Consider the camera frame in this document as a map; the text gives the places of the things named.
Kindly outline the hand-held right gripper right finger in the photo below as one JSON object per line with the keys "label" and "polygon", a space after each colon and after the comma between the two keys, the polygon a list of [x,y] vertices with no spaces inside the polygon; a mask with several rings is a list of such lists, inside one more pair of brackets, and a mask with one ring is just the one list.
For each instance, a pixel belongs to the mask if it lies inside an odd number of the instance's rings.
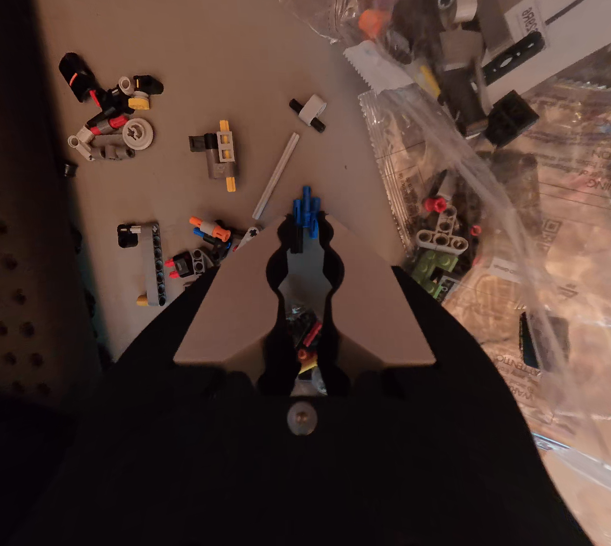
{"label": "hand-held right gripper right finger", "polygon": [[325,298],[318,367],[332,397],[366,373],[430,367],[435,355],[391,264],[338,219],[318,216]]}

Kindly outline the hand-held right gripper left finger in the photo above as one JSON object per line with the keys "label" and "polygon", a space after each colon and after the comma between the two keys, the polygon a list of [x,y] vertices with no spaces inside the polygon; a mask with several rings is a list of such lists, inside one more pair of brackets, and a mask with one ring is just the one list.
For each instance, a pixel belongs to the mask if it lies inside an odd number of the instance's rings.
{"label": "hand-held right gripper left finger", "polygon": [[290,395],[299,373],[279,290],[294,219],[277,218],[226,258],[179,344],[180,366],[246,374],[261,393]]}

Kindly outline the large clear bag white label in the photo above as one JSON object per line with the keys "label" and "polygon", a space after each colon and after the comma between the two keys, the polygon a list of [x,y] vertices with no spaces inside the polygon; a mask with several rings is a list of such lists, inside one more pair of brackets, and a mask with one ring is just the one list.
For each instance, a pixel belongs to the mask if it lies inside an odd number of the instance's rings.
{"label": "large clear bag white label", "polygon": [[[457,210],[469,241],[439,275],[442,306],[496,364],[527,420],[569,442],[610,446],[610,89],[560,80],[526,96],[535,123],[495,147],[465,139],[418,86],[360,94],[395,235],[416,275],[416,233]],[[569,321],[559,370],[523,364],[520,314]]]}

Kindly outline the black red lego pin block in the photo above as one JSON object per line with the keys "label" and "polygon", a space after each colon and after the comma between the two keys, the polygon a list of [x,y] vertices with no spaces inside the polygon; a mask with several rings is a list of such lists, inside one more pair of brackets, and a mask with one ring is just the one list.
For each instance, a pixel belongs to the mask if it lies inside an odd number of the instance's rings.
{"label": "black red lego pin block", "polygon": [[187,278],[194,275],[194,262],[191,252],[185,251],[164,261],[164,267],[169,269],[169,278]]}

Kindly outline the orange grey lego pin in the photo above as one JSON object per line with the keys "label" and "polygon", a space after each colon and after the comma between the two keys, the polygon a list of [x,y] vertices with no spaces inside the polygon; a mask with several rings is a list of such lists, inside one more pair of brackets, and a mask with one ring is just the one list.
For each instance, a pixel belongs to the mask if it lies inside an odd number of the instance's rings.
{"label": "orange grey lego pin", "polygon": [[207,235],[208,237],[227,243],[232,236],[232,232],[225,229],[221,224],[218,224],[218,222],[211,222],[191,216],[189,218],[189,223],[194,227],[194,233],[201,237]]}

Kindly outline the grey lego beam black connector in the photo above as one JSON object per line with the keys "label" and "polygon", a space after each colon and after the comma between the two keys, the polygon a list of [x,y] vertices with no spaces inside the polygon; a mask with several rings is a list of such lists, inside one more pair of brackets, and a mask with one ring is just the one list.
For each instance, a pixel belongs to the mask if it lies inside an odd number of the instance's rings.
{"label": "grey lego beam black connector", "polygon": [[141,251],[145,292],[137,298],[140,307],[163,307],[167,302],[160,230],[157,222],[117,226],[119,247]]}

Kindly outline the light grey lego T beam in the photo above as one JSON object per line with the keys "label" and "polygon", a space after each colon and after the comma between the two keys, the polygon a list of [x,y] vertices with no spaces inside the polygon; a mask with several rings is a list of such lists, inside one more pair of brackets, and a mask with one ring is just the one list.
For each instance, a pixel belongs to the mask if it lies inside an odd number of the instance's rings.
{"label": "light grey lego T beam", "polygon": [[459,256],[469,248],[469,241],[458,235],[457,210],[448,205],[440,212],[433,212],[415,236],[418,247]]}

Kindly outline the grey yellow lego connector assembly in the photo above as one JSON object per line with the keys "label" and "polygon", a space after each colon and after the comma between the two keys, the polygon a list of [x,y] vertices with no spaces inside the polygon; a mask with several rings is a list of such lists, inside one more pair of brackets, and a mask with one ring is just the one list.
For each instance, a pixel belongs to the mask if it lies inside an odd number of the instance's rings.
{"label": "grey yellow lego connector assembly", "polygon": [[215,132],[189,136],[188,143],[192,153],[205,154],[209,178],[225,181],[226,191],[236,192],[235,143],[228,120],[220,120]]}

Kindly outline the grey lego pulley wheel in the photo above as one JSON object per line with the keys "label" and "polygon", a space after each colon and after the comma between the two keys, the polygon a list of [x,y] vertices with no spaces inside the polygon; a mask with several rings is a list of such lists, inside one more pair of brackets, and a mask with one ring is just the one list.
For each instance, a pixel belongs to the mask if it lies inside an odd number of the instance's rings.
{"label": "grey lego pulley wheel", "polygon": [[151,124],[143,118],[133,118],[122,127],[124,143],[132,150],[142,151],[153,142],[154,130]]}

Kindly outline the grey lego connector black pin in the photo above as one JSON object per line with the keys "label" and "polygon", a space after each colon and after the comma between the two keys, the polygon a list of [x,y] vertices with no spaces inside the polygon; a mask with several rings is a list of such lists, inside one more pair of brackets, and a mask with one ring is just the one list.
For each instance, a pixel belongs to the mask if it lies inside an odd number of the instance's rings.
{"label": "grey lego connector black pin", "polygon": [[316,94],[313,94],[305,105],[302,105],[296,99],[291,99],[289,102],[289,107],[297,114],[298,118],[318,133],[323,133],[326,129],[325,124],[320,120],[320,115],[325,110],[326,105],[327,103]]}

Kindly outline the pile of clear lego bags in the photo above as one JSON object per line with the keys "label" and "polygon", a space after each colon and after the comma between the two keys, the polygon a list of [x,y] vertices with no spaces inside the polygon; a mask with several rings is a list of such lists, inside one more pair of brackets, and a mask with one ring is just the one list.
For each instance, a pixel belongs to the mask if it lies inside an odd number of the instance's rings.
{"label": "pile of clear lego bags", "polygon": [[279,0],[365,88],[400,264],[610,545],[610,0]]}

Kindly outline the black yellow lego connector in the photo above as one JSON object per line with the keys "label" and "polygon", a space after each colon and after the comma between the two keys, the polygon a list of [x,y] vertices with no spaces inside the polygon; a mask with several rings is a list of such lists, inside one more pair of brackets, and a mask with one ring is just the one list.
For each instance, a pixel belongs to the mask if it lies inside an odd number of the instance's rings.
{"label": "black yellow lego connector", "polygon": [[134,111],[149,110],[151,98],[164,92],[164,85],[151,75],[133,76],[134,89],[128,97],[128,107]]}

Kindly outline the black lego panel red stripe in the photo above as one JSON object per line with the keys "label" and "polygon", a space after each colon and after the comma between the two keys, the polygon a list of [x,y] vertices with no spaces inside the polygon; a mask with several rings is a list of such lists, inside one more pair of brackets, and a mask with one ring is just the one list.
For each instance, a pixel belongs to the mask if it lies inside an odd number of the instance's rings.
{"label": "black lego panel red stripe", "polygon": [[65,53],[58,64],[58,69],[80,103],[86,102],[91,98],[91,92],[96,92],[98,89],[98,82],[93,71],[79,54]]}

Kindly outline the orange blue black connector cluster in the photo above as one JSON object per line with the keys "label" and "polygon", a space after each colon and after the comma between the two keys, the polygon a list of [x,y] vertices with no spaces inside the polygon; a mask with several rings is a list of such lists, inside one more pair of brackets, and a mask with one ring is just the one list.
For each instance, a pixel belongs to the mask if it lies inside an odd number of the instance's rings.
{"label": "orange blue black connector cluster", "polygon": [[234,237],[233,230],[226,229],[225,231],[228,232],[228,237],[227,240],[224,241],[221,238],[210,236],[198,227],[193,228],[193,233],[197,237],[200,237],[203,243],[199,249],[213,266],[218,266],[232,250]]}

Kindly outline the small clear bag of pins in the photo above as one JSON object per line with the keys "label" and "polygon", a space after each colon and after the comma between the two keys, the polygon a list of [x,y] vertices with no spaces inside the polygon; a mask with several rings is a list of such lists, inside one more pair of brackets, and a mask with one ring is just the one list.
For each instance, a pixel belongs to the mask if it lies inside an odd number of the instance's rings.
{"label": "small clear bag of pins", "polygon": [[327,396],[327,388],[318,365],[318,343],[322,320],[310,307],[298,302],[287,305],[286,325],[291,335],[299,373],[295,380],[295,396]]}

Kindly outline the black perforated pad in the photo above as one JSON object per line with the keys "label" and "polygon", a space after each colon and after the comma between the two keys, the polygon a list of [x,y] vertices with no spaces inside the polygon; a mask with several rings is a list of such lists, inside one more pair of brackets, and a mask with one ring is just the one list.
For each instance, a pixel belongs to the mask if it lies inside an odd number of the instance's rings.
{"label": "black perforated pad", "polygon": [[34,0],[1,0],[1,394],[78,412],[102,375]]}

